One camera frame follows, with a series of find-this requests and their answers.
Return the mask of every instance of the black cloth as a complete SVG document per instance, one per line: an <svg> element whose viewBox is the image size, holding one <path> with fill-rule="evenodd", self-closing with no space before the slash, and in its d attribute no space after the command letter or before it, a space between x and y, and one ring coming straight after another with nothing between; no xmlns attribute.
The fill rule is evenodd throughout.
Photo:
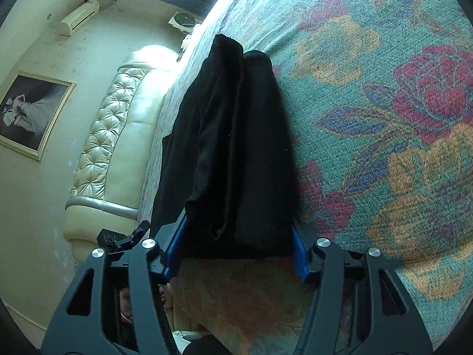
<svg viewBox="0 0 473 355"><path fill-rule="evenodd" d="M193 340L182 355L233 355L214 335L205 335Z"/></svg>
<svg viewBox="0 0 473 355"><path fill-rule="evenodd" d="M292 254L297 183L270 59L217 35L163 138L150 236L185 206L185 256Z"/></svg>

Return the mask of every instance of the air conditioner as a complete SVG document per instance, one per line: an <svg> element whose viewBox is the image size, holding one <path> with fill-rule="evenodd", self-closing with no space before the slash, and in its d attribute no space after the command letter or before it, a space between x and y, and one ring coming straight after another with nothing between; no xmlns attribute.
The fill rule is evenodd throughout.
<svg viewBox="0 0 473 355"><path fill-rule="evenodd" d="M178 28L181 32L191 33L196 24L202 24L202 21L197 20L190 14L176 12L174 16L171 17L171 20L169 20L169 24L174 28Z"/></svg>
<svg viewBox="0 0 473 355"><path fill-rule="evenodd" d="M97 0L87 1L59 23L59 34L72 36L83 23L98 13L99 8L100 5Z"/></svg>

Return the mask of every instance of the bedspread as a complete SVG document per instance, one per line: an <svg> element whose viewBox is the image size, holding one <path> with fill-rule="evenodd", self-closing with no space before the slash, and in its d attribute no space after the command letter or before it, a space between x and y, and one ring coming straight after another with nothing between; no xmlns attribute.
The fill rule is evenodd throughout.
<svg viewBox="0 0 473 355"><path fill-rule="evenodd" d="M217 33L271 58L300 218L345 249L402 259L437 348L473 295L473 41L456 0L219 0L165 98L140 219L151 215L161 139ZM184 260L171 286L236 355L291 354L312 292L290 258Z"/></svg>

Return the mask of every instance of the yellow flower pattern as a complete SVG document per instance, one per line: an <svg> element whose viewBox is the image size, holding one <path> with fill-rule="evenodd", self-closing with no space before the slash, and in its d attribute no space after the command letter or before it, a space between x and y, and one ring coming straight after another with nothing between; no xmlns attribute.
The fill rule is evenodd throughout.
<svg viewBox="0 0 473 355"><path fill-rule="evenodd" d="M403 259L403 274L428 300L458 293L473 253L472 161L473 128L465 124L427 151L389 156L394 200L367 235L385 254Z"/></svg>
<svg viewBox="0 0 473 355"><path fill-rule="evenodd" d="M380 43L377 32L362 29L350 16L331 18L296 44L297 61L291 77L311 75L320 83L347 85L363 76L358 55L371 53Z"/></svg>

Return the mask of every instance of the gold picture frame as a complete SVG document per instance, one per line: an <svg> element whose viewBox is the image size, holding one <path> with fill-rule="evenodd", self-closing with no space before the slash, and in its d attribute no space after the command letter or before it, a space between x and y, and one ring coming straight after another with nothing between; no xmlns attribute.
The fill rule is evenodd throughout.
<svg viewBox="0 0 473 355"><path fill-rule="evenodd" d="M0 101L0 144L38 161L76 83L18 72Z"/></svg>

